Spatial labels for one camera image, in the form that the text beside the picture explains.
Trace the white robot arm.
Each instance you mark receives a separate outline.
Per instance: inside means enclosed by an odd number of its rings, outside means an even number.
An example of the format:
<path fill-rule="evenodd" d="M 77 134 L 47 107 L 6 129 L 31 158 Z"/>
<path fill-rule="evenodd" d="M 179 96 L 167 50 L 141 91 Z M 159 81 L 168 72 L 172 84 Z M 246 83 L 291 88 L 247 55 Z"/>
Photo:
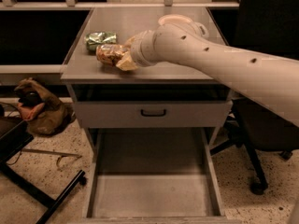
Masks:
<path fill-rule="evenodd" d="M 299 126 L 299 62 L 205 39 L 207 29 L 181 15 L 166 15 L 159 27 L 133 36 L 117 67 L 129 71 L 169 62 L 199 70 Z"/>

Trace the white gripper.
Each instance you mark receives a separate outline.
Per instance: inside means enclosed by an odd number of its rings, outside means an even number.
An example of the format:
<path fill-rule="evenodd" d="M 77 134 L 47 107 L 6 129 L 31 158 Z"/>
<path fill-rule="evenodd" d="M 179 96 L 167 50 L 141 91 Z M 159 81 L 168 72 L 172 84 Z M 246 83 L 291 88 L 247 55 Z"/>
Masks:
<path fill-rule="evenodd" d="M 156 64 L 156 57 L 153 48 L 153 35 L 151 30 L 141 32 L 130 37 L 124 43 L 124 46 L 131 48 L 117 62 L 116 66 L 122 71 L 133 71 L 140 67 L 148 67 Z"/>

